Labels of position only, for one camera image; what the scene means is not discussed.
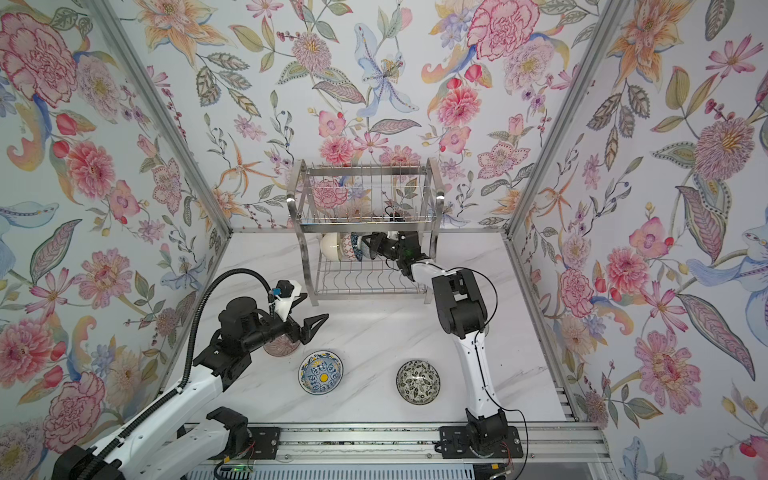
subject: white marble surface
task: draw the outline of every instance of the white marble surface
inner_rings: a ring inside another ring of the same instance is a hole
[[[310,258],[316,264],[316,242]],[[498,233],[445,233],[438,242],[438,261],[444,268],[466,266],[494,281],[499,293],[496,317],[486,340],[488,363],[500,403],[520,409],[529,421],[563,421],[544,356],[539,348],[528,311]],[[303,284],[299,247],[291,234],[236,234],[218,273],[247,267],[270,283],[298,280]],[[493,290],[478,276],[488,305]],[[197,334],[195,354],[208,343],[217,328],[218,313],[237,296],[253,296],[266,305],[262,286],[252,278],[236,275],[221,283],[206,305]],[[465,421],[466,391],[457,352],[450,335],[437,320],[434,303],[423,298],[387,296],[374,300],[326,300],[312,307],[309,300],[294,309],[299,323],[305,317],[329,313],[330,318],[315,339],[283,358],[263,350],[252,354],[253,363],[205,412],[227,406],[251,422],[461,422]],[[312,352],[328,349],[344,364],[342,382],[324,396],[305,393],[297,369]],[[183,370],[186,346],[174,367],[172,381]],[[441,390],[426,406],[407,403],[397,393],[395,376],[410,359],[424,359],[438,371]],[[516,420],[517,414],[509,414]]]

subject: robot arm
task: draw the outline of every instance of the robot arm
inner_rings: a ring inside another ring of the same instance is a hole
[[[223,277],[219,276],[203,298]],[[206,421],[186,435],[163,446],[195,413],[227,390],[251,363],[250,353],[281,335],[307,344],[326,322],[328,315],[310,317],[303,327],[290,317],[291,309],[306,294],[294,281],[281,280],[267,290],[270,311],[257,307],[256,300],[231,300],[219,314],[221,328],[189,369],[189,377],[173,384],[126,425],[96,442],[88,450],[73,446],[56,461],[53,478],[67,480],[160,480],[179,478],[201,459],[223,454],[238,455],[252,442],[248,418],[225,407],[209,412]],[[201,302],[196,318],[204,307]]]

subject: wire rack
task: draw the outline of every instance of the wire rack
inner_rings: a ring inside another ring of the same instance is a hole
[[[418,166],[355,167],[308,167],[300,161],[286,198],[313,305],[319,298],[426,293],[426,286],[411,282],[383,258],[336,262],[320,254],[313,278],[306,234],[429,232],[434,259],[445,198],[436,159]]]

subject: blue and yellow patterned bowl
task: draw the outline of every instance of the blue and yellow patterned bowl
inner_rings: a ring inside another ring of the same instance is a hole
[[[306,357],[299,368],[299,384],[312,395],[325,395],[335,389],[344,374],[341,360],[332,352],[321,350]]]

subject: black and white patterned bowl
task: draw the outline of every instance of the black and white patterned bowl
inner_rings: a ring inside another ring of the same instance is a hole
[[[397,372],[397,391],[408,403],[426,405],[440,393],[440,375],[424,360],[409,360]]]

